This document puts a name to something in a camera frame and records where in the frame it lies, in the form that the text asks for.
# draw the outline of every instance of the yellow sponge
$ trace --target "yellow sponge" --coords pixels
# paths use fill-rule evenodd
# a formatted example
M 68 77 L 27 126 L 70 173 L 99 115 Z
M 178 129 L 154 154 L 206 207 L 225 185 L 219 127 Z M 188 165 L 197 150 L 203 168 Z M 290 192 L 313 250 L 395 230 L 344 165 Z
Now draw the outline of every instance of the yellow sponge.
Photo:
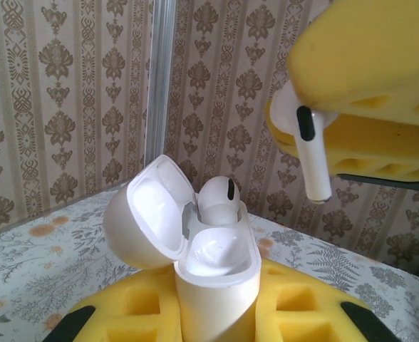
M 300 101 L 340 113 L 324 131 L 331 175 L 419 181 L 419 1 L 335 0 L 287 58 Z M 294 138 L 267 124 L 298 157 Z
M 256 342 L 366 342 L 340 307 L 358 299 L 266 259 L 255 307 Z M 172 266 L 141 271 L 72 308 L 94 306 L 74 342 L 182 342 Z

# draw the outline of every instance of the case lid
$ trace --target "case lid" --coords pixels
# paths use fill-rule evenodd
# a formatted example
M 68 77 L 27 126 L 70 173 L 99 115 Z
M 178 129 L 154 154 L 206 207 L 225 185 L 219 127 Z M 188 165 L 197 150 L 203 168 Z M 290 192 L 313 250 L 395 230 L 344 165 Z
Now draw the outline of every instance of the case lid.
M 184 257 L 188 204 L 195 192 L 182 170 L 161 155 L 108 204 L 103 228 L 107 243 L 127 264 L 154 269 Z

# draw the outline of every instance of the wireless earbud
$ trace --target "wireless earbud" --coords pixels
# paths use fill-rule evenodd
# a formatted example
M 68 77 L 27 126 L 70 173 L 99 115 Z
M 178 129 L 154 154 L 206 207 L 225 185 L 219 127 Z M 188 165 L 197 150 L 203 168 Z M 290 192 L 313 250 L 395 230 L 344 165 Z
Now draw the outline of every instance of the wireless earbud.
M 293 135 L 304 177 L 306 195 L 316 204 L 331 197 L 329 169 L 326 163 L 324 128 L 338 116 L 320 113 L 304 106 L 295 94 L 291 81 L 273 96 L 271 120 L 281 131 Z
M 202 223 L 224 226 L 238 222 L 239 190 L 233 180 L 218 176 L 203 185 L 198 196 Z

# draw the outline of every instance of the white charging case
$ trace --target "white charging case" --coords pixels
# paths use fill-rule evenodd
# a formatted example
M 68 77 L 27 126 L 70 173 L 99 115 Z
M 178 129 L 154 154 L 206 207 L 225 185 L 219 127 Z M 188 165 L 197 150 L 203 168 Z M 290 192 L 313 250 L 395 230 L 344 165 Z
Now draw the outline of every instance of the white charging case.
M 108 204 L 108 246 L 126 264 L 174 264 L 186 342 L 253 341 L 262 259 L 240 202 L 238 222 L 201 223 L 197 196 L 182 170 L 161 155 Z

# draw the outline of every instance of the floral tablecloth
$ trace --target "floral tablecloth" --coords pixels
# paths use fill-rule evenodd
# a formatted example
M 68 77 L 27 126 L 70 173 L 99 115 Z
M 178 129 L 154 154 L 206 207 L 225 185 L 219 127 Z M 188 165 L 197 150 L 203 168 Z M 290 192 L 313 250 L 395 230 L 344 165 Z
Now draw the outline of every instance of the floral tablecloth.
M 0 234 L 0 341 L 42 341 L 82 298 L 137 271 L 103 237 L 103 211 L 116 191 Z M 418 277 L 250 218 L 263 257 L 358 297 L 403 341 L 419 341 Z

